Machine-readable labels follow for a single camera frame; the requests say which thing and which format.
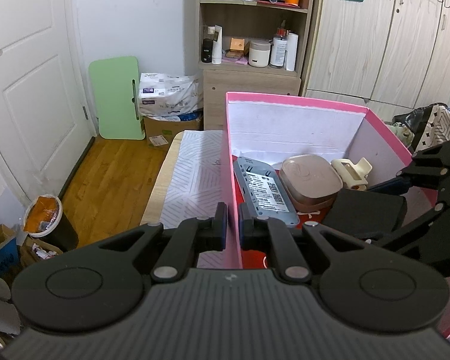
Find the patterned black white bag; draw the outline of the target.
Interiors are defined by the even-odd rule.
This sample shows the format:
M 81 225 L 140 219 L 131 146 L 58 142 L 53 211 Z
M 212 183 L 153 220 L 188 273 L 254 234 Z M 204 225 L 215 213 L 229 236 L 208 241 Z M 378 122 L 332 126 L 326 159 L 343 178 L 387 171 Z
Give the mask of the patterned black white bag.
M 450 108 L 434 103 L 396 115 L 388 128 L 411 153 L 425 150 L 450 141 Z

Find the white tissue paper pack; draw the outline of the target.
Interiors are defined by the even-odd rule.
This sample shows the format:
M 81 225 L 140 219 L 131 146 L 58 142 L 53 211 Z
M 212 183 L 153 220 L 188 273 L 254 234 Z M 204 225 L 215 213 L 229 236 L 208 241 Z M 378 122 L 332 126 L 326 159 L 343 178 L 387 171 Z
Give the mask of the white tissue paper pack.
M 202 108 L 200 76 L 140 75 L 138 110 L 142 116 L 181 116 Z

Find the black small bottle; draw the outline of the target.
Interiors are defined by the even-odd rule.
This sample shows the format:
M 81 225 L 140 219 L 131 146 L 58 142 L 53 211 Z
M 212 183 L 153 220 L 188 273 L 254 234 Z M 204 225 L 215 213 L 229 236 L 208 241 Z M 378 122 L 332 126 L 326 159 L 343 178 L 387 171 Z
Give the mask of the black small bottle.
M 214 41 L 205 38 L 201 44 L 201 62 L 212 63 Z

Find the grey portable wifi router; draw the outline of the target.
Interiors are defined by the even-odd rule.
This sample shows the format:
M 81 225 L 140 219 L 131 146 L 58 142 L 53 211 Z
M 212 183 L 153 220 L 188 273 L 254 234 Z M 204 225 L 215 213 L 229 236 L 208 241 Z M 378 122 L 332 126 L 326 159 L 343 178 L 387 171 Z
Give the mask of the grey portable wifi router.
M 295 228 L 300 219 L 289 195 L 276 173 L 267 164 L 252 158 L 238 157 L 233 163 L 235 179 L 252 217 L 266 216 Z

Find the brown cardboard box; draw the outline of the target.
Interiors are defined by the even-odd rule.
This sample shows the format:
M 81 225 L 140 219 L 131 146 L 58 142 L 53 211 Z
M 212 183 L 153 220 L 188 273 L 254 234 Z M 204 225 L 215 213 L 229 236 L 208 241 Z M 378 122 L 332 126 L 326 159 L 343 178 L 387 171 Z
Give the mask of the brown cardboard box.
M 202 115 L 190 120 L 181 120 L 178 116 L 171 119 L 145 116 L 144 122 L 148 144 L 159 148 L 169 148 L 178 133 L 186 130 L 200 130 Z

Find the cream hair claw clip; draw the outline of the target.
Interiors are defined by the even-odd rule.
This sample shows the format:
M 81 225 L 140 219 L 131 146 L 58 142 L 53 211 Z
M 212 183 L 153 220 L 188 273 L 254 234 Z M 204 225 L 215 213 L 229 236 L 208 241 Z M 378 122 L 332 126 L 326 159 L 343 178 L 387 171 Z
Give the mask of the cream hair claw clip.
M 373 166 L 365 158 L 361 158 L 357 163 L 348 158 L 334 159 L 331 166 L 342 179 L 346 189 L 364 191 L 368 188 L 368 175 Z

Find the white tall bottle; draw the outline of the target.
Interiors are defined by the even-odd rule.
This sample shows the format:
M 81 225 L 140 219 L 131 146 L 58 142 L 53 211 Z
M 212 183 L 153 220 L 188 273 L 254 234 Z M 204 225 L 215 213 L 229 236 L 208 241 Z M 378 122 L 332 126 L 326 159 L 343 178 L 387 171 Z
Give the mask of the white tall bottle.
M 287 35 L 287 45 L 285 51 L 284 67 L 288 72 L 295 71 L 297 60 L 297 47 L 299 36 L 296 33 L 289 32 Z

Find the white patterned table cloth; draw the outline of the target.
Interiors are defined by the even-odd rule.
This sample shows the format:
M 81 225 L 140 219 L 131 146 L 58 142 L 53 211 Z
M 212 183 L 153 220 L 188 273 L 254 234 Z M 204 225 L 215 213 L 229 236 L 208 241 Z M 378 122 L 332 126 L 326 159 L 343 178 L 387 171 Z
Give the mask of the white patterned table cloth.
M 222 200 L 222 143 L 219 130 L 184 132 L 161 211 L 164 228 L 215 214 Z

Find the beige rounded compact case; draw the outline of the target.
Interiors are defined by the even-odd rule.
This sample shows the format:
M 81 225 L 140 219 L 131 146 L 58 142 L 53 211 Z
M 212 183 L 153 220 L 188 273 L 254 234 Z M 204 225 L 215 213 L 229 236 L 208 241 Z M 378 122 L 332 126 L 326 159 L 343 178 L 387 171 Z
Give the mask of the beige rounded compact case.
M 337 171 L 315 154 L 302 154 L 283 161 L 279 177 L 295 209 L 301 213 L 330 206 L 343 188 Z

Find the trash bin with bag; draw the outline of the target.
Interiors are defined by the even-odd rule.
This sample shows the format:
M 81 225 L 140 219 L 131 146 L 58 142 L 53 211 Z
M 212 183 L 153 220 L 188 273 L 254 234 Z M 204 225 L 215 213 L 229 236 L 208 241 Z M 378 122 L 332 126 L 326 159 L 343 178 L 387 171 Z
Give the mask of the trash bin with bag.
M 78 234 L 66 217 L 61 200 L 52 194 L 40 195 L 28 206 L 23 231 L 62 252 L 74 250 L 79 244 Z

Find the white round jar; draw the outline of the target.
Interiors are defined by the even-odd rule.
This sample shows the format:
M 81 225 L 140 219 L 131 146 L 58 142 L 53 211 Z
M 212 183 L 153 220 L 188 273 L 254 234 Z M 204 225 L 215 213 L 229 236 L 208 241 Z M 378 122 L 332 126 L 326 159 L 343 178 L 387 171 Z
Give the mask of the white round jar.
M 269 41 L 251 40 L 249 42 L 249 65 L 254 68 L 265 68 L 269 63 L 271 47 Z

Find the green folding table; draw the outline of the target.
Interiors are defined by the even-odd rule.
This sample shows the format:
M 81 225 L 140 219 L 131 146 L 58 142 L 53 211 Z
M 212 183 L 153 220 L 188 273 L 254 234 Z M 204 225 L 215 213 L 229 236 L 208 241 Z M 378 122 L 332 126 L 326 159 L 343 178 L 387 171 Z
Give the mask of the green folding table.
M 140 81 L 134 56 L 100 59 L 88 68 L 97 108 L 99 134 L 105 139 L 144 140 L 145 127 L 137 103 Z

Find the wooden shelf cabinet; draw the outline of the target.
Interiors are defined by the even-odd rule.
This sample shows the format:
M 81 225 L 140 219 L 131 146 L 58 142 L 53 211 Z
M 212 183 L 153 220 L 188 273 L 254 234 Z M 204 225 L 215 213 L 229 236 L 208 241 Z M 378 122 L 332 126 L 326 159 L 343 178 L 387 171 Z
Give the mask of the wooden shelf cabinet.
M 203 123 L 224 126 L 228 92 L 298 95 L 314 0 L 196 0 Z

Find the pink cardboard box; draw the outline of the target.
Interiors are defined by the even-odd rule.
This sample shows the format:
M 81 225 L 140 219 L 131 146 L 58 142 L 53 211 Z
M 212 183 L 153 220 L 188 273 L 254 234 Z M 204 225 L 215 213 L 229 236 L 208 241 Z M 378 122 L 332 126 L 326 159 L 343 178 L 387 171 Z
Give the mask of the pink cardboard box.
M 232 162 L 245 156 L 271 165 L 294 155 L 319 155 L 326 160 L 361 158 L 373 169 L 368 177 L 377 185 L 396 176 L 412 160 L 404 144 L 382 120 L 364 106 L 279 94 L 229 92 L 225 96 L 222 146 L 223 198 L 228 205 L 229 231 L 226 264 L 241 265 L 238 191 Z M 437 192 L 412 187 L 406 193 L 410 223 L 433 208 Z M 450 266 L 433 266 L 450 285 Z M 450 336 L 450 300 L 439 322 Z

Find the black rectangular case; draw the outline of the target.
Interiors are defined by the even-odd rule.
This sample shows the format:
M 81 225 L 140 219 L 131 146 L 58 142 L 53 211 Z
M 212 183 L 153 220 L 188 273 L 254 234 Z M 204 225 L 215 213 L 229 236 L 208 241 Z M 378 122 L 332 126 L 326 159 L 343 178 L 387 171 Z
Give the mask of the black rectangular case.
M 322 224 L 358 239 L 379 240 L 401 228 L 406 213 L 402 196 L 342 189 Z

